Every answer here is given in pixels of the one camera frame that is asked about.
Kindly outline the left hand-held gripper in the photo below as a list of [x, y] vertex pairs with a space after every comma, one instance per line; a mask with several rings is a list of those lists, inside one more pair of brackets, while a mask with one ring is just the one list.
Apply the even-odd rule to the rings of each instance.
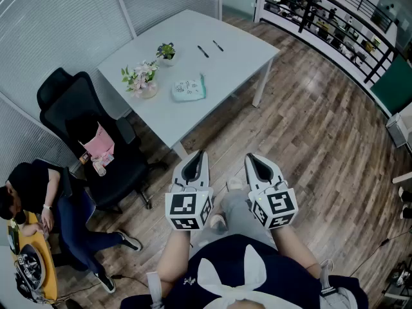
[[213, 188], [183, 186], [198, 180], [199, 186], [209, 186], [209, 157], [206, 151], [186, 156], [173, 171], [173, 183], [165, 194], [165, 217], [177, 231], [203, 230], [214, 207]]

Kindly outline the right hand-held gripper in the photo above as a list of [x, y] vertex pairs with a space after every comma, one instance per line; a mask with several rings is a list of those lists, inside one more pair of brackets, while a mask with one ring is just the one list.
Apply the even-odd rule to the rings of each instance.
[[245, 157], [248, 198], [251, 212], [266, 229], [276, 229], [291, 224], [298, 213], [293, 188], [283, 179], [280, 168], [264, 156], [248, 153]]

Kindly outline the green patterned pencil pouch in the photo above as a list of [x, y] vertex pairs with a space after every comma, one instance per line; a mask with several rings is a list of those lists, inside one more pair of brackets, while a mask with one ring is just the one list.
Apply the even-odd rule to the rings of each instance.
[[171, 89], [171, 95], [176, 102], [192, 102], [205, 99], [207, 96], [205, 76], [200, 74], [196, 80], [181, 80], [175, 82]]

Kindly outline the person's right forearm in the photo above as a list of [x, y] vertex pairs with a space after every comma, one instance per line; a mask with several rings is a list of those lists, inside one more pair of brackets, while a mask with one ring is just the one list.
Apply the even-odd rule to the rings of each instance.
[[319, 279], [321, 266], [311, 250], [299, 239], [290, 225], [270, 231], [278, 252], [298, 262], [313, 277]]

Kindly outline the person's left forearm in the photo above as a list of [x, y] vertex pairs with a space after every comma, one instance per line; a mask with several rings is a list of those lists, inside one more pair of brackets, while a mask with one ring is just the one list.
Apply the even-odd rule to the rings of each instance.
[[190, 231], [173, 230], [170, 233], [156, 268], [164, 296], [170, 292], [175, 282], [186, 274], [190, 244]]

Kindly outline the white table leg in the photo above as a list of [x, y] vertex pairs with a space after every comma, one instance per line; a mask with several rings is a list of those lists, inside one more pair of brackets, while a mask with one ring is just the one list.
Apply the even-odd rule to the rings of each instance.
[[181, 160], [184, 160], [188, 156], [188, 153], [181, 142], [175, 143], [172, 149], [180, 157]]
[[259, 71], [259, 79], [256, 87], [256, 92], [252, 101], [252, 105], [257, 108], [261, 101], [261, 97], [263, 95], [264, 88], [266, 86], [268, 76], [270, 74], [270, 69], [272, 67], [274, 58], [272, 57], [267, 63], [265, 63], [260, 71]]

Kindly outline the pink snack packet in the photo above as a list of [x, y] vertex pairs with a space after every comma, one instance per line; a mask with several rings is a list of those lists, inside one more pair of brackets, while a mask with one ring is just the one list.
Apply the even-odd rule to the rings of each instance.
[[91, 157], [93, 168], [99, 176], [104, 176], [106, 174], [106, 166], [110, 164], [113, 160], [113, 155], [109, 153]]

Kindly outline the pink paper bag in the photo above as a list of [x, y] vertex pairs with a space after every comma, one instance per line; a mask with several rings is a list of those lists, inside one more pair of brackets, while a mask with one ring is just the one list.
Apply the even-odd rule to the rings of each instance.
[[96, 135], [87, 143], [79, 142], [93, 158], [104, 158], [114, 154], [115, 143], [107, 131], [99, 124]]

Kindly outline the person's navy top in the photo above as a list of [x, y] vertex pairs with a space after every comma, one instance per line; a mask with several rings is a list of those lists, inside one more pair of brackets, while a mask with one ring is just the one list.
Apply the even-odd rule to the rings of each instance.
[[125, 298], [120, 309], [228, 309], [242, 300], [264, 309], [368, 309], [358, 279], [330, 275], [326, 263], [315, 278], [276, 249], [239, 234], [201, 248], [166, 296], [157, 274], [147, 279], [150, 293]]

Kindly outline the pink flowers in cream pot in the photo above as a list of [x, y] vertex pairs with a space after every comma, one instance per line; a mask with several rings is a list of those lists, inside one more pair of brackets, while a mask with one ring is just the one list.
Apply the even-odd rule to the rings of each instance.
[[121, 69], [122, 82], [126, 84], [126, 92], [138, 98], [152, 98], [158, 92], [155, 75], [159, 69], [156, 61], [141, 62], [137, 67]]

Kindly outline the white hair bow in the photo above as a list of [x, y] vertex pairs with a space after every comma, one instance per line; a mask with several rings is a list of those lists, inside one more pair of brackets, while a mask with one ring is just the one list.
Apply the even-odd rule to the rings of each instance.
[[302, 274], [294, 261], [261, 255], [252, 245], [232, 261], [213, 263], [203, 258], [197, 271], [197, 300], [203, 309], [303, 309], [296, 287]]

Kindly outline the small purple flower plant pot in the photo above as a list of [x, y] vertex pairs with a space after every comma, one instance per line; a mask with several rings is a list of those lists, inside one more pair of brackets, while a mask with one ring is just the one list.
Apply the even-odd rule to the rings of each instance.
[[161, 44], [156, 51], [157, 59], [166, 66], [173, 66], [176, 62], [176, 50], [174, 49], [174, 44], [170, 42], [169, 44]]

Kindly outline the black office chair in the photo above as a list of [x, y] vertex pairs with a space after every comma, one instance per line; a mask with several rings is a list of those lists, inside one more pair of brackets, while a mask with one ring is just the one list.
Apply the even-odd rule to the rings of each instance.
[[109, 116], [85, 71], [70, 75], [63, 68], [57, 68], [39, 88], [37, 102], [42, 124], [77, 158], [86, 152], [79, 137], [86, 135], [92, 123], [102, 126], [114, 140], [114, 159], [106, 166], [104, 176], [96, 172], [91, 161], [83, 165], [86, 185], [97, 209], [120, 212], [119, 202], [132, 191], [136, 191], [145, 207], [151, 209], [152, 203], [144, 194], [148, 187], [147, 177], [153, 169], [167, 169], [167, 164], [147, 161], [133, 126], [124, 117], [115, 120]]

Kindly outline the white box unit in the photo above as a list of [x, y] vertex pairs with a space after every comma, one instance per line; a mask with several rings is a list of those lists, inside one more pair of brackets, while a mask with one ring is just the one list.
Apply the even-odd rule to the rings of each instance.
[[412, 113], [396, 113], [386, 124], [396, 147], [408, 145], [412, 149]]

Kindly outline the black metal railing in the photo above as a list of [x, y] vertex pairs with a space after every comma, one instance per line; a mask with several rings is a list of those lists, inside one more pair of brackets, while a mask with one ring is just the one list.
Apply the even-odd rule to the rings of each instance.
[[313, 47], [372, 87], [397, 57], [397, 5], [370, 0], [259, 0], [256, 17]]

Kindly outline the green board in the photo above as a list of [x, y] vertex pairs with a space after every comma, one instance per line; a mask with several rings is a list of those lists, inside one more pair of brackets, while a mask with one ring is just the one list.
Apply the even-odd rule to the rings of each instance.
[[371, 90], [391, 115], [400, 112], [412, 102], [412, 67], [398, 55]]

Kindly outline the yellow round table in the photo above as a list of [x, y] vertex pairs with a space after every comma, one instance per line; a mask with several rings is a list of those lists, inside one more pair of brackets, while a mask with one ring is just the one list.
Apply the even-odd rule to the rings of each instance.
[[8, 221], [8, 242], [10, 245], [13, 264], [17, 260], [17, 255], [26, 244], [33, 245], [41, 254], [46, 268], [46, 277], [42, 284], [42, 291], [44, 292], [44, 300], [41, 304], [53, 304], [57, 300], [57, 275], [55, 265], [53, 263], [52, 254], [50, 252], [47, 241], [44, 235], [36, 232], [31, 236], [24, 236], [19, 230], [14, 220]]

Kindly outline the grey round basket of gear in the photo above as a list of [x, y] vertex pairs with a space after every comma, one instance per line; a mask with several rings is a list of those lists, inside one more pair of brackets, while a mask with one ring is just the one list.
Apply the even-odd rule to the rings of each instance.
[[41, 303], [44, 300], [42, 284], [46, 268], [40, 252], [33, 245], [26, 244], [17, 255], [15, 268], [17, 291], [34, 303]]

